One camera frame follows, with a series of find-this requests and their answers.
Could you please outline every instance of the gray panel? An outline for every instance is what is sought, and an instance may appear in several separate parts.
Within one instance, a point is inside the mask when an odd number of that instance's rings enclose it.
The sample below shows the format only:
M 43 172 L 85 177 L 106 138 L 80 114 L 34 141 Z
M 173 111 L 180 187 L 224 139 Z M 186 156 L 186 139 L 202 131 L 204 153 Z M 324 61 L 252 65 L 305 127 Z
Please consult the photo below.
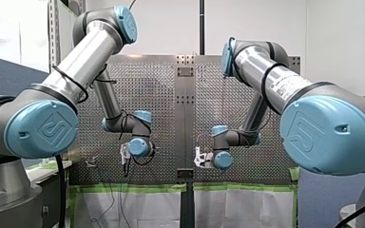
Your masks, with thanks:
M 212 126 L 226 124 L 230 128 L 239 128 L 254 91 L 235 78 L 223 79 L 220 56 L 198 56 L 195 63 L 195 145 L 200 146 L 202 152 L 212 152 Z M 234 165 L 225 173 L 196 168 L 195 181 L 289 183 L 288 168 L 294 164 L 284 151 L 279 136 L 279 120 L 279 115 L 271 114 L 269 124 L 261 131 L 261 145 L 231 147 Z
M 152 112 L 151 141 L 160 147 L 153 161 L 146 166 L 131 163 L 131 182 L 176 182 L 175 151 L 175 56 L 114 56 L 108 61 L 108 72 L 117 80 L 114 89 L 121 108 L 127 112 Z M 125 181 L 121 166 L 119 134 L 102 128 L 103 111 L 93 89 L 90 99 L 78 106 L 80 162 L 71 170 L 72 184 L 99 181 Z M 130 140 L 124 134 L 120 143 Z M 87 168 L 86 160 L 98 157 L 99 169 Z

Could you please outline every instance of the robotic arm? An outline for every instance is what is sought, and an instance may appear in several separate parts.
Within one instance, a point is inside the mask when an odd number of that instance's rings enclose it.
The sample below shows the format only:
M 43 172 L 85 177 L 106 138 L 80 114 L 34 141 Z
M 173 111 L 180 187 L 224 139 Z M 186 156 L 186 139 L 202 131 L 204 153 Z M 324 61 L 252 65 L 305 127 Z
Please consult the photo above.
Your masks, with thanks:
M 294 162 L 319 174 L 365 172 L 365 97 L 332 83 L 311 83 L 286 65 L 287 54 L 277 44 L 230 39 L 224 46 L 223 74 L 236 77 L 258 94 L 239 130 L 212 129 L 214 164 L 229 146 L 257 143 L 257 129 L 268 106 L 281 115 L 280 136 Z M 248 141 L 235 140 L 240 133 Z
M 87 99 L 86 89 L 92 84 L 105 114 L 104 129 L 132 133 L 127 148 L 132 156 L 153 154 L 151 113 L 123 114 L 106 71 L 108 58 L 137 39 L 129 9 L 118 6 L 82 14 L 73 38 L 75 49 L 43 83 L 30 85 L 15 99 L 0 96 L 0 227 L 8 225 L 9 215 L 21 217 L 11 227 L 42 227 L 41 188 L 30 186 L 19 158 L 50 158 L 67 151 L 78 130 L 76 105 Z M 64 216 L 65 184 L 61 191 Z
M 105 67 L 108 58 L 137 39 L 135 20 L 126 7 L 86 12 L 73 30 L 75 49 L 55 66 L 45 81 L 30 85 L 17 98 L 0 105 L 0 157 L 49 158 L 61 154 L 77 133 L 77 109 L 86 88 L 94 85 L 105 113 L 104 129 L 132 133 L 129 152 L 150 155 L 151 114 L 135 111 L 122 118 Z

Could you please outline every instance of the white wall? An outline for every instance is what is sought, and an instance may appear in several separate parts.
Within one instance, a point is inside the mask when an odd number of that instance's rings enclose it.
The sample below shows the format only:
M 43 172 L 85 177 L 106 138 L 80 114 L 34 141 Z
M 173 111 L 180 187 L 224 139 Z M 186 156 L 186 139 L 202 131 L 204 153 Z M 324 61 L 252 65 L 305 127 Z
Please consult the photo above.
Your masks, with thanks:
M 129 6 L 130 0 L 86 0 L 86 10 Z M 198 0 L 137 0 L 138 40 L 122 54 L 192 54 L 199 51 Z
M 273 41 L 290 55 L 303 57 L 301 65 L 305 69 L 305 0 L 206 0 L 205 3 L 206 54 L 221 55 L 230 36 Z
M 306 77 L 365 95 L 365 0 L 308 0 Z
M 129 6 L 130 2 L 86 0 L 86 9 Z M 305 56 L 306 0 L 206 0 L 205 3 L 206 54 L 221 55 L 224 43 L 235 36 L 275 41 L 289 54 Z M 132 11 L 139 38 L 122 53 L 199 52 L 198 0 L 137 0 Z

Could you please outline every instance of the silver arm segment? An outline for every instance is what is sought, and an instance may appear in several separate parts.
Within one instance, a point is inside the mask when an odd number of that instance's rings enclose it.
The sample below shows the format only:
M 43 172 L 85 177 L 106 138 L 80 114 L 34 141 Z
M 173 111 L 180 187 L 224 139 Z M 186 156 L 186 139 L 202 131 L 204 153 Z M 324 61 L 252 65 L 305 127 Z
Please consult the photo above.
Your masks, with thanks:
M 102 21 L 93 21 L 87 26 L 86 37 L 58 66 L 67 76 L 88 88 L 97 73 L 103 68 L 108 58 L 113 54 L 117 46 L 123 46 L 120 35 L 115 28 Z M 53 71 L 42 83 L 73 102 L 78 103 L 81 89 L 59 72 Z
M 108 58 L 137 38 L 135 20 L 127 7 L 86 12 L 79 16 L 73 31 L 75 49 L 41 84 L 30 85 L 14 101 L 0 104 L 0 156 L 26 159 L 49 158 L 67 151 L 77 134 L 76 105 L 95 82 L 95 90 L 106 119 L 119 125 L 121 108 L 104 68 Z M 128 127 L 112 132 L 143 136 L 144 151 L 149 140 L 151 114 L 138 111 L 127 116 Z
M 121 116 L 121 108 L 117 96 L 112 89 L 112 84 L 109 83 L 111 79 L 107 70 L 105 70 L 97 79 L 98 80 L 93 83 L 94 91 L 96 92 L 106 119 L 113 119 Z
M 258 132 L 267 109 L 268 105 L 262 96 L 256 93 L 240 130 L 243 132 Z
M 261 92 L 262 78 L 266 70 L 276 63 L 276 61 L 271 59 L 270 53 L 265 48 L 259 46 L 247 47 L 238 54 L 235 62 L 238 66 L 238 74 L 259 94 Z M 290 99 L 299 90 L 310 84 L 310 81 L 302 78 L 287 67 L 277 66 L 267 75 L 265 94 L 271 105 L 280 114 Z

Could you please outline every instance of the metal bracket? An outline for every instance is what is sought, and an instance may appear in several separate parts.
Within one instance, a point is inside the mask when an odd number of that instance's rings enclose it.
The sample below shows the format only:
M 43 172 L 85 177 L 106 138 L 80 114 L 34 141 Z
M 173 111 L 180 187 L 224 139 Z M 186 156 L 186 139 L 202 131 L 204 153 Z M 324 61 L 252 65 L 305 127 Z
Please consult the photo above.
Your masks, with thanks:
M 177 67 L 178 77 L 193 77 L 194 68 L 193 67 Z
M 179 168 L 177 169 L 178 179 L 193 179 L 194 169 L 193 168 Z

